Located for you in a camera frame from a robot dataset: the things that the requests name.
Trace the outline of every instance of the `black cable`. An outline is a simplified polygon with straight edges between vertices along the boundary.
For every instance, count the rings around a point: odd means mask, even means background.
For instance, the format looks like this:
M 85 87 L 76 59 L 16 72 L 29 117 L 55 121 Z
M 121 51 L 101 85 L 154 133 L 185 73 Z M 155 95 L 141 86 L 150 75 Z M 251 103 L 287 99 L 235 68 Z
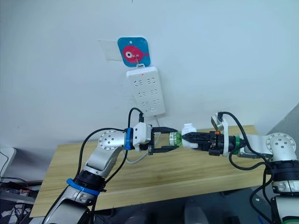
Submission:
M 94 211 L 95 211 L 95 205 L 97 203 L 97 199 L 98 199 L 98 197 L 95 197 L 94 202 L 93 202 L 92 210 L 90 213 L 90 224 L 93 224 L 93 222 L 94 222 Z
M 142 112 L 140 109 L 138 109 L 137 107 L 133 107 L 133 108 L 130 110 L 130 112 L 129 112 L 129 116 L 128 116 L 128 127 L 130 127 L 130 123 L 131 123 L 131 114 L 132 114 L 133 110 L 136 110 L 136 111 L 138 111 L 141 115 L 143 115 L 143 112 Z
M 17 218 L 17 222 L 16 222 L 16 223 L 19 223 L 19 221 L 20 221 L 19 216 L 21 215 L 21 212 L 19 212 L 18 209 L 22 209 L 22 208 L 16 208 L 16 207 L 14 206 L 14 215 L 15 215 L 16 218 Z
M 27 183 L 26 180 L 23 180 L 23 179 L 21 179 L 21 178 L 17 178 L 17 177 L 1 176 L 2 170 L 3 170 L 3 168 L 5 167 L 6 163 L 8 162 L 8 156 L 5 155 L 5 154 L 3 154 L 2 152 L 0 152 L 0 154 L 4 155 L 4 156 L 6 157 L 6 161 L 5 161 L 5 163 L 4 163 L 4 165 L 2 166 L 1 171 L 0 171 L 0 179 L 13 179 L 13 180 L 19 180 L 19 181 L 22 181 L 22 182 L 24 182 L 24 183 L 26 184 L 27 189 L 30 190 L 30 188 L 29 188 L 29 184 Z
M 243 135 L 243 138 L 244 138 L 244 140 L 245 140 L 245 142 L 246 142 L 247 148 L 248 148 L 252 153 L 258 155 L 258 156 L 259 156 L 260 158 L 262 158 L 266 163 L 268 163 L 268 161 L 267 161 L 267 159 L 266 159 L 266 157 L 265 157 L 264 155 L 262 155 L 261 153 L 256 152 L 255 150 L 253 150 L 253 149 L 251 148 L 251 146 L 250 146 L 250 144 L 249 144 L 249 141 L 248 141 L 248 138 L 247 138 L 247 135 L 246 135 L 246 133 L 245 133 L 245 131 L 244 131 L 244 129 L 243 129 L 241 123 L 240 123 L 239 120 L 235 117 L 235 115 L 233 115 L 233 114 L 230 113 L 230 112 L 219 112 L 218 114 L 220 114 L 220 116 L 223 115 L 223 114 L 227 114 L 227 115 L 231 116 L 231 117 L 234 119 L 234 121 L 237 123 L 237 125 L 238 125 L 238 127 L 239 127 L 239 129 L 240 129 L 240 131 L 241 131 L 241 133 L 242 133 L 242 135 Z
M 238 125 L 238 127 L 239 127 L 239 129 L 240 129 L 240 131 L 241 131 L 241 133 L 242 133 L 242 135 L 243 135 L 243 138 L 244 138 L 244 140 L 245 140 L 245 142 L 246 142 L 247 148 L 248 148 L 252 153 L 256 154 L 258 157 L 260 157 L 260 158 L 262 158 L 262 159 L 264 160 L 264 162 L 259 162 L 259 163 L 255 164 L 255 165 L 252 166 L 252 167 L 240 167 L 240 166 L 236 165 L 236 164 L 233 162 L 233 160 L 232 160 L 232 155 L 233 155 L 233 153 L 234 153 L 236 150 L 238 150 L 238 149 L 234 149 L 234 150 L 232 150 L 232 151 L 230 152 L 229 156 L 228 156 L 228 159 L 229 159 L 230 163 L 231 163 L 234 167 L 236 167 L 237 169 L 240 169 L 240 170 L 253 170 L 253 169 L 255 169 L 255 168 L 257 168 L 257 167 L 259 167 L 259 166 L 261 166 L 261 165 L 265 165 L 265 170 L 264 170 L 264 173 L 263 173 L 263 184 L 262 184 L 260 187 L 258 187 L 255 191 L 252 192 L 252 194 L 251 194 L 250 197 L 249 197 L 249 202 L 250 202 L 250 205 L 252 206 L 252 208 L 253 208 L 258 214 L 260 214 L 265 220 L 267 220 L 267 222 L 269 222 L 270 224 L 272 224 L 273 222 L 272 222 L 272 221 L 271 221 L 265 214 L 263 214 L 260 210 L 258 210 L 257 207 L 255 207 L 255 205 L 253 204 L 253 201 L 252 201 L 253 196 L 254 196 L 258 191 L 260 191 L 260 190 L 262 189 L 262 190 L 263 190 L 263 196 L 264 196 L 265 200 L 267 201 L 267 203 L 268 203 L 269 205 L 271 204 L 271 203 L 270 203 L 270 200 L 268 199 L 268 197 L 267 197 L 267 195 L 266 195 L 266 190 L 265 190 L 265 188 L 266 188 L 266 186 L 268 186 L 268 185 L 272 182 L 272 180 L 273 180 L 273 177 L 274 177 L 274 176 L 273 176 L 272 168 L 271 168 L 270 164 L 268 163 L 268 161 L 267 161 L 267 159 L 266 159 L 266 157 L 265 157 L 264 155 L 262 155 L 261 153 L 258 153 L 258 152 L 256 152 L 255 150 L 252 149 L 252 147 L 250 146 L 250 143 L 249 143 L 249 141 L 248 141 L 247 135 L 246 135 L 246 133 L 245 133 L 245 131 L 244 131 L 244 129 L 243 129 L 243 126 L 241 125 L 241 123 L 239 122 L 239 120 L 235 117 L 235 115 L 233 115 L 233 114 L 230 113 L 230 112 L 219 112 L 219 113 L 218 113 L 218 118 L 219 118 L 220 120 L 222 120 L 222 116 L 223 116 L 223 114 L 227 114 L 227 115 L 229 115 L 229 116 L 231 116 L 231 117 L 233 118 L 233 120 L 236 122 L 236 124 Z M 266 182 L 266 169 L 267 169 L 267 168 L 269 169 L 269 171 L 270 171 L 270 175 L 271 175 L 270 180 L 269 180 L 268 182 Z
M 136 107 L 133 107 L 130 112 L 129 112 L 129 116 L 128 116 L 128 128 L 130 127 L 130 122 L 131 122 L 131 114 L 133 112 L 133 110 L 137 110 L 140 114 L 139 114 L 139 120 L 140 119 L 143 119 L 143 112 L 136 108 Z M 76 176 L 77 177 L 81 171 L 81 163 L 82 163 L 82 156 L 83 156 L 83 151 L 84 151 L 84 146 L 86 144 L 86 142 L 90 139 L 91 136 L 93 136 L 94 134 L 98 133 L 98 132 L 101 132 L 101 131 L 106 131 L 106 130 L 116 130 L 116 131 L 120 131 L 120 132 L 124 132 L 125 130 L 122 130 L 122 129 L 117 129 L 117 128 L 101 128 L 101 129 L 98 129 L 98 130 L 95 130 L 94 132 L 90 133 L 86 138 L 85 140 L 83 141 L 82 143 L 82 146 L 81 146 L 81 149 L 80 149 L 80 155 L 79 155 L 79 164 L 78 164 L 78 169 L 77 169 L 77 173 L 76 173 Z M 106 186 L 106 184 L 120 171 L 120 169 L 122 168 L 122 166 L 124 165 L 126 159 L 127 159 L 127 156 L 128 156 L 128 151 L 126 150 L 126 153 L 125 153 L 125 156 L 124 156 L 124 159 L 122 160 L 121 162 L 121 165 L 117 168 L 117 170 L 104 182 L 103 186 L 102 186 L 102 189 Z M 97 198 L 95 198 L 95 201 L 93 203 L 93 206 L 92 206 L 92 210 L 91 210 L 91 220 L 90 220 L 90 223 L 93 224 L 94 222 L 94 210 L 95 210 L 95 205 L 96 205 L 96 201 L 97 201 Z
M 8 156 L 5 155 L 5 154 L 3 154 L 1 151 L 0 151 L 0 153 L 6 157 L 6 161 L 5 161 L 5 163 L 3 164 L 2 168 L 1 168 L 1 171 L 0 171 L 0 177 L 1 177 L 2 170 L 3 170 L 3 168 L 5 167 L 6 163 L 8 162 Z
M 264 170 L 264 172 L 263 172 L 263 176 L 266 176 L 266 169 Z M 266 186 L 267 185 L 269 185 L 271 182 L 272 182 L 272 180 L 273 180 L 273 176 L 271 176 L 271 178 L 266 182 Z M 250 197 L 249 197 L 249 203 L 250 203 L 250 205 L 251 205 L 251 207 L 260 215 L 260 216 L 262 216 L 268 223 L 270 223 L 270 224 L 274 224 L 274 222 L 272 222 L 264 213 L 262 213 L 254 204 L 253 204 L 253 197 L 254 197 L 254 195 L 258 192 L 258 191 L 260 191 L 261 189 L 263 188 L 263 185 L 262 186 L 259 186 L 257 189 L 255 189 L 252 193 L 251 193 L 251 195 L 250 195 Z
M 133 110 L 136 110 L 139 112 L 139 117 L 141 117 L 143 115 L 143 112 L 138 109 L 137 107 L 133 107 L 130 112 L 129 112 L 129 116 L 128 116 L 128 128 L 130 127 L 131 125 L 131 115 L 132 115 L 132 112 Z M 126 150 L 126 153 L 125 153 L 125 156 L 121 162 L 121 165 L 117 168 L 117 170 L 105 181 L 105 185 L 118 173 L 118 171 L 120 171 L 120 169 L 122 168 L 123 164 L 125 163 L 126 159 L 127 159 L 127 156 L 128 156 L 128 151 Z
M 126 150 L 126 153 L 125 153 L 125 157 L 123 158 L 122 162 L 121 162 L 121 165 L 117 168 L 117 170 L 105 181 L 105 185 L 118 173 L 118 171 L 120 171 L 120 169 L 122 168 L 123 164 L 125 163 L 126 161 L 126 158 L 127 158 L 127 155 L 128 155 L 128 151 Z
M 78 169 L 77 169 L 77 173 L 76 173 L 75 177 L 77 177 L 79 175 L 80 171 L 81 171 L 81 163 L 82 163 L 83 150 L 84 150 L 84 146 L 85 146 L 86 142 L 90 139 L 90 137 L 92 137 L 97 132 L 106 131 L 106 130 L 116 130 L 116 131 L 120 131 L 120 132 L 124 132 L 125 131 L 125 130 L 122 130 L 122 129 L 107 127 L 107 128 L 101 128 L 101 129 L 95 130 L 94 132 L 90 133 L 86 137 L 86 139 L 83 141 L 83 143 L 82 143 L 82 146 L 81 146 L 81 149 L 80 149 L 80 155 L 79 155 Z

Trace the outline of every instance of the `green ring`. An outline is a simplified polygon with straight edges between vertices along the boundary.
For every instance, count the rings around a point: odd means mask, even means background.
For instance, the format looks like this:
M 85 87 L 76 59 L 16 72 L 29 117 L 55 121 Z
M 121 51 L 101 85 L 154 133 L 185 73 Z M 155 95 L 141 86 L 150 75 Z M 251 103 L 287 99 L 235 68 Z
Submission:
M 236 135 L 235 136 L 235 149 L 239 148 L 239 146 L 240 146 L 240 136 Z M 239 152 L 239 150 L 234 151 L 234 155 L 237 155 L 238 152 Z

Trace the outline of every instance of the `power strip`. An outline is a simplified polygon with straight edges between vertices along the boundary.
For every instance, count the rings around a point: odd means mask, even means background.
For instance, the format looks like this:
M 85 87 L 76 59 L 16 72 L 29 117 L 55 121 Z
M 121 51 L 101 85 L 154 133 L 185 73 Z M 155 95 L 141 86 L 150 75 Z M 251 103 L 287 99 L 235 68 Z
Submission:
M 162 88 L 156 67 L 146 67 L 127 72 L 133 94 L 144 115 L 165 113 Z

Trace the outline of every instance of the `black clamp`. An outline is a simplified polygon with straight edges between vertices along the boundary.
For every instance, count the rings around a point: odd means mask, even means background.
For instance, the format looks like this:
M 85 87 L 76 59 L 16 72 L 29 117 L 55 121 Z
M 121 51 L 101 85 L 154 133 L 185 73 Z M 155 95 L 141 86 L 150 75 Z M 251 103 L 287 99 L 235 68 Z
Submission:
M 155 148 L 155 133 L 169 134 L 171 132 L 178 132 L 174 128 L 170 127 L 153 127 L 151 129 L 151 140 L 147 144 L 140 144 L 141 150 L 148 150 L 149 155 L 154 153 L 167 153 L 171 150 L 178 148 L 179 146 L 162 146 L 160 148 Z

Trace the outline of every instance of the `green bottle cap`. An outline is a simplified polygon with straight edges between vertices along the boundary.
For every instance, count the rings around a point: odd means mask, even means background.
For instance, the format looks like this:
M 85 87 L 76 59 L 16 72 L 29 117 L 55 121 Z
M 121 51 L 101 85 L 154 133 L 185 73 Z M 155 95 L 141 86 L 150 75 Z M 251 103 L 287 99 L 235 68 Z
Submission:
M 170 146 L 182 145 L 182 134 L 180 132 L 170 132 L 169 133 L 169 145 Z

